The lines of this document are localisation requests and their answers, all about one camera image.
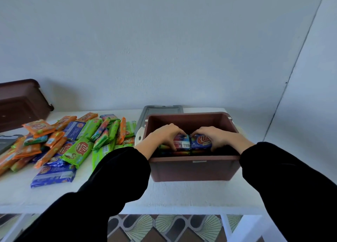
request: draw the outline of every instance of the black sweatshirt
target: black sweatshirt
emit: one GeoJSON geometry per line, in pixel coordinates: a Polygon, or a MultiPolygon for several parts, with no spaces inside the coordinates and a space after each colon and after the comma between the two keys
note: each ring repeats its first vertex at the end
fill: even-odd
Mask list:
{"type": "MultiPolygon", "coordinates": [[[[245,150],[240,164],[288,242],[337,240],[337,186],[331,180],[268,142],[245,150]]],[[[107,241],[109,217],[143,195],[150,172],[132,147],[108,153],[78,192],[60,197],[16,241],[107,241]]]]}

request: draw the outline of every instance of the pile of snack packages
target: pile of snack packages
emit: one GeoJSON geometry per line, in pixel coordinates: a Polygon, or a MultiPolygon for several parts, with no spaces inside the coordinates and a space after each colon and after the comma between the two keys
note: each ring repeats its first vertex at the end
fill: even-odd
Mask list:
{"type": "Polygon", "coordinates": [[[50,125],[44,120],[24,124],[29,133],[0,158],[0,175],[7,170],[17,172],[28,163],[43,167],[31,188],[54,183],[72,182],[76,170],[92,151],[93,170],[109,152],[134,146],[136,121],[126,122],[114,114],[89,112],[65,116],[50,125]]]}
{"type": "Polygon", "coordinates": [[[177,134],[173,139],[177,151],[172,151],[169,146],[159,146],[159,156],[198,156],[209,154],[212,142],[205,136],[196,134],[194,136],[177,134]]]}

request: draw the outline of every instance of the brown plastic storage box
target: brown plastic storage box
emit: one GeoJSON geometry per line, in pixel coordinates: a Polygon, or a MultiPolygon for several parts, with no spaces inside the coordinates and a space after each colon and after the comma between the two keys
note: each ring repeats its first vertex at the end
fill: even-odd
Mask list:
{"type": "MultiPolygon", "coordinates": [[[[144,138],[157,128],[170,123],[187,134],[209,126],[238,133],[232,118],[226,112],[154,114],[147,119],[144,138]]],[[[238,152],[230,146],[224,146],[212,154],[214,155],[159,157],[155,152],[149,159],[151,177],[155,182],[230,180],[240,168],[238,152]]]]}
{"type": "Polygon", "coordinates": [[[22,127],[22,124],[46,119],[54,110],[34,79],[0,83],[0,132],[22,127]]]}

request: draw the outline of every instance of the left hand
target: left hand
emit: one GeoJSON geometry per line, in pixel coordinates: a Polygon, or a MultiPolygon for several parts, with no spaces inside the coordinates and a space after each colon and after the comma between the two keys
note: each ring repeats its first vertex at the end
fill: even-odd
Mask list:
{"type": "Polygon", "coordinates": [[[160,144],[170,146],[173,151],[176,151],[176,147],[173,143],[173,138],[177,134],[187,135],[182,129],[177,127],[175,124],[162,126],[151,133],[155,138],[158,139],[160,144]]]}

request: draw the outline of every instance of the white countertop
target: white countertop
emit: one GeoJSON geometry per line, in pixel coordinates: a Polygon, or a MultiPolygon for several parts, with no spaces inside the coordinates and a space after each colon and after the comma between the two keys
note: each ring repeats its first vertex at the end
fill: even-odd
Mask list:
{"type": "MultiPolygon", "coordinates": [[[[81,117],[87,112],[51,112],[47,121],[55,123],[65,115],[81,117]]],[[[127,121],[138,121],[142,110],[91,111],[114,113],[127,121]]],[[[223,108],[184,108],[185,113],[225,112],[223,108]]],[[[27,134],[24,128],[0,133],[27,134]]],[[[0,176],[0,213],[42,213],[57,198],[77,191],[92,172],[92,155],[78,169],[72,183],[30,188],[38,170],[29,164],[17,173],[0,176]]],[[[143,196],[125,205],[121,214],[261,214],[265,212],[259,193],[242,177],[242,169],[230,181],[160,182],[151,178],[143,196]]]]}

